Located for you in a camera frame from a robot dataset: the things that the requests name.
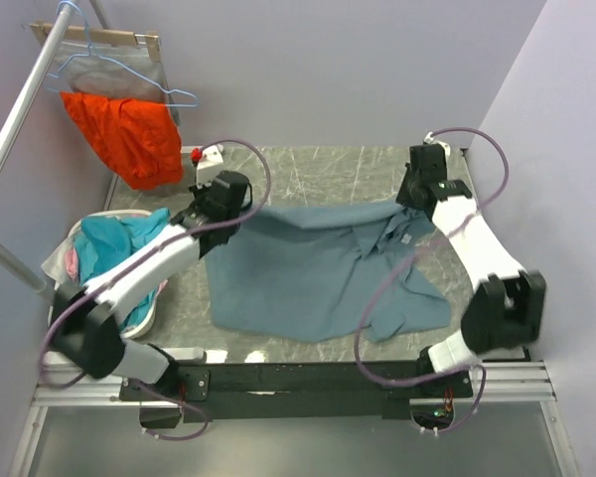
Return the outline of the slate blue polo shirt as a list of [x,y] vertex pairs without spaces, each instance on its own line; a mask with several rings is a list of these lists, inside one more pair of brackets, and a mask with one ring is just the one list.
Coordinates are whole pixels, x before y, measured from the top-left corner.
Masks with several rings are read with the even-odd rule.
[[450,304],[414,266],[362,312],[433,225],[395,202],[262,209],[205,259],[213,323],[318,343],[364,326],[374,342],[444,328]]

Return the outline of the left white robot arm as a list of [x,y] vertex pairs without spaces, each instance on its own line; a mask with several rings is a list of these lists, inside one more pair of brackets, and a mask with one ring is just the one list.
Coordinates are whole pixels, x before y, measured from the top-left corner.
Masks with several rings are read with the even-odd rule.
[[245,217],[250,192],[246,176],[223,171],[137,252],[83,286],[59,286],[43,350],[61,353],[93,379],[126,378],[142,382],[154,398],[171,397],[179,385],[176,360],[156,346],[123,338],[119,325],[162,282],[229,241]]

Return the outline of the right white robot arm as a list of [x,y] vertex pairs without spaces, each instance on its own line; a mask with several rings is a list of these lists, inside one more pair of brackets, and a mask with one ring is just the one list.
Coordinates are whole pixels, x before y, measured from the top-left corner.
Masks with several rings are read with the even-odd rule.
[[416,372],[416,384],[437,397],[451,384],[450,370],[474,365],[489,352],[535,342],[541,329],[546,281],[528,271],[502,246],[478,210],[466,183],[450,179],[446,148],[409,148],[409,163],[396,201],[423,212],[449,240],[466,269],[474,295],[460,329],[428,348],[429,363]]

